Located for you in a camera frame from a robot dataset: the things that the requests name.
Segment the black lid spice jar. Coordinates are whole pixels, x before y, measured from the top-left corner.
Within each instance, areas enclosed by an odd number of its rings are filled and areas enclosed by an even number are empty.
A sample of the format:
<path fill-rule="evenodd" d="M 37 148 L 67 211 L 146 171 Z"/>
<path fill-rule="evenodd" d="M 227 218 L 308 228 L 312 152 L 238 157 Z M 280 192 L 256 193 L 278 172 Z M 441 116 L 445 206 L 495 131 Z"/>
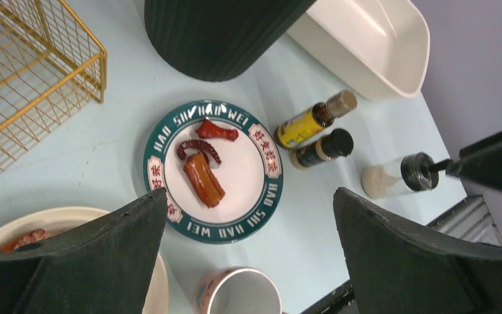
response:
<path fill-rule="evenodd" d="M 369 166 L 361 173 L 361 186 L 373 199 L 430 191 L 439 184 L 439 173 L 429 170 L 434 163 L 428 154 L 419 152 Z"/>

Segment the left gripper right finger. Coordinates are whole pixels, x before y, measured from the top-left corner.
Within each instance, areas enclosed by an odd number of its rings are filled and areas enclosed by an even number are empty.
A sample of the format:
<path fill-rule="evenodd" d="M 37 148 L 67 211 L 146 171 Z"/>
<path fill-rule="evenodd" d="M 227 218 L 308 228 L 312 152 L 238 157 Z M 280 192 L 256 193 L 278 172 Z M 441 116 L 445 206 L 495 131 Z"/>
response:
<path fill-rule="evenodd" d="M 502 313 L 502 247 L 432 230 L 343 187 L 333 212 L 360 313 Z"/>

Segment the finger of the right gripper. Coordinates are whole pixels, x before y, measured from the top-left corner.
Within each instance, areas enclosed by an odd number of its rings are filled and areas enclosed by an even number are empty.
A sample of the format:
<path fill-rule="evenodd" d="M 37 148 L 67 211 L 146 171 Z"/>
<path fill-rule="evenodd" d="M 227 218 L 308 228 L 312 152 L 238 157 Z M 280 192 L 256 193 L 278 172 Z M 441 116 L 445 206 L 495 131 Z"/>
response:
<path fill-rule="evenodd" d="M 462 148 L 457 160 L 443 160 L 428 169 L 502 192 L 502 130 Z"/>

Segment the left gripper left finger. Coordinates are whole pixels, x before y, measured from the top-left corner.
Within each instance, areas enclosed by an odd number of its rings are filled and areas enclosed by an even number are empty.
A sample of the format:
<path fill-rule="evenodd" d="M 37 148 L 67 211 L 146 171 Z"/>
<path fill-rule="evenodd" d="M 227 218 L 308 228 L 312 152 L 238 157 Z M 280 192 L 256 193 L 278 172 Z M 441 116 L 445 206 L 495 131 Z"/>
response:
<path fill-rule="evenodd" d="M 0 253 L 0 313 L 141 313 L 166 225 L 155 189 L 76 228 Z"/>

